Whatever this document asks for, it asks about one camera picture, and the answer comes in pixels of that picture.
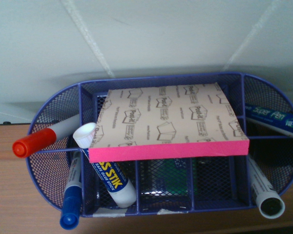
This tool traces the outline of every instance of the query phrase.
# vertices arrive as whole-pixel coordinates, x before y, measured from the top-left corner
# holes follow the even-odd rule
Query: white label
[[[74,154],[72,163],[70,164],[70,169],[69,169],[69,174],[68,174],[65,190],[71,186],[78,186],[80,188],[82,187],[81,167],[82,167],[82,161],[81,161],[80,153],[78,152]]]

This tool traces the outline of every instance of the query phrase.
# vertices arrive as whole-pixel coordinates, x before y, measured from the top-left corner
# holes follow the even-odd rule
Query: red marker cap
[[[45,128],[15,141],[12,149],[17,157],[25,158],[52,145],[56,140],[55,132],[50,128]]]

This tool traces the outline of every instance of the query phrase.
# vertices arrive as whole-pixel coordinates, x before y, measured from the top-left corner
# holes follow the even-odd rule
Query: post-it note pad
[[[109,90],[90,162],[247,155],[243,133],[217,83]]]

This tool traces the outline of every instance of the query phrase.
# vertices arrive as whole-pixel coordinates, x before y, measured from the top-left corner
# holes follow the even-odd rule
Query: marker
[[[293,138],[293,115],[245,104],[246,120],[260,124]]]
[[[64,191],[60,225],[66,230],[77,227],[82,205],[81,153],[75,152]]]
[[[284,202],[250,155],[248,159],[252,194],[260,213],[269,219],[280,217],[285,211]]]
[[[73,138],[78,146],[82,148],[88,159],[88,148],[96,131],[95,123],[87,123],[73,134]],[[98,162],[91,165],[103,181],[108,193],[120,208],[127,208],[136,202],[136,189],[117,162]]]
[[[75,115],[15,141],[12,146],[13,152],[17,157],[28,157],[73,134],[79,126],[79,115]]]

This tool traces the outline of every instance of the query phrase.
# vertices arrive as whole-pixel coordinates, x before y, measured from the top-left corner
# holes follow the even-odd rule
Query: wooden surface
[[[0,233],[22,234],[224,234],[293,226],[293,185],[282,196],[286,210],[275,220],[265,219],[257,209],[168,214],[119,218],[80,218],[78,227],[65,231],[60,212],[35,188],[24,159],[16,158],[11,146],[26,135],[28,125],[0,126]]]

